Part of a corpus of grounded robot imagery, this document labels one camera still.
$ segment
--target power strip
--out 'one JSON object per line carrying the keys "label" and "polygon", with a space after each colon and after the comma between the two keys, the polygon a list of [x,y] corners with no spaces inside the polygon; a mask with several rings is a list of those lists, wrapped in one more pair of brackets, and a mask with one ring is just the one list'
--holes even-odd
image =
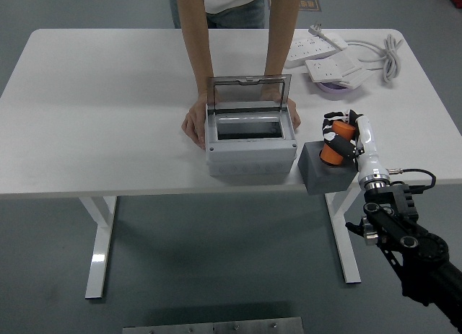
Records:
{"label": "power strip", "polygon": [[290,47],[284,67],[291,69],[303,66],[306,60],[326,58],[338,51],[339,49],[319,37],[313,36],[308,39],[298,40],[297,42],[293,42]]}

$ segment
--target metal plate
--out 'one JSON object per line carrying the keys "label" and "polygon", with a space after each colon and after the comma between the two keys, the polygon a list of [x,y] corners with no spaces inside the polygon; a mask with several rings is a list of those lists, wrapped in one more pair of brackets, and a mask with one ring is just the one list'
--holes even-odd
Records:
{"label": "metal plate", "polygon": [[123,334],[303,334],[300,317],[124,328]]}

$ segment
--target black cable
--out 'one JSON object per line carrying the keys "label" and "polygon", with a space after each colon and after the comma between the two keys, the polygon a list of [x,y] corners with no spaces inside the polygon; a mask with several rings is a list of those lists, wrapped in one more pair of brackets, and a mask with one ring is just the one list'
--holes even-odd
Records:
{"label": "black cable", "polygon": [[418,194],[423,193],[424,191],[429,190],[430,188],[433,188],[436,185],[436,176],[433,173],[429,172],[428,170],[421,170],[419,168],[408,168],[406,170],[403,170],[403,173],[405,172],[421,172],[421,173],[425,173],[429,175],[430,177],[432,177],[432,182],[430,183],[430,185],[409,186],[411,193],[413,195],[417,193]]}

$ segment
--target gray floor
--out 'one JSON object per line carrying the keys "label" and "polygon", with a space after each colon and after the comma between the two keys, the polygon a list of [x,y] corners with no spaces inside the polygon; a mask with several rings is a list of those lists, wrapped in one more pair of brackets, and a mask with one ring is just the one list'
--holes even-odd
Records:
{"label": "gray floor", "polygon": [[[322,12],[300,12],[297,27],[400,30],[462,131],[460,9],[449,0],[320,3]],[[0,92],[36,29],[172,26],[167,0],[0,0]],[[446,185],[415,198],[420,224],[446,239],[459,268],[461,194]],[[359,221],[360,207],[347,218]],[[403,298],[379,250],[360,238],[352,242],[363,282],[343,284],[320,196],[120,198],[97,301],[84,299],[95,224],[78,200],[2,201],[0,220],[0,333],[291,316],[306,333],[456,333],[434,305]]]}

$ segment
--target gray block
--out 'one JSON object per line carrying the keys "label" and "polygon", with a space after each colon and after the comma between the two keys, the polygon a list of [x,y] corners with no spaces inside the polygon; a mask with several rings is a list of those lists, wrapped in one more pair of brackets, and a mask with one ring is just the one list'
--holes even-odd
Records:
{"label": "gray block", "polygon": [[329,166],[319,154],[324,141],[305,143],[298,160],[298,168],[309,195],[345,191],[356,175],[356,166],[349,159],[344,159],[340,166]]}

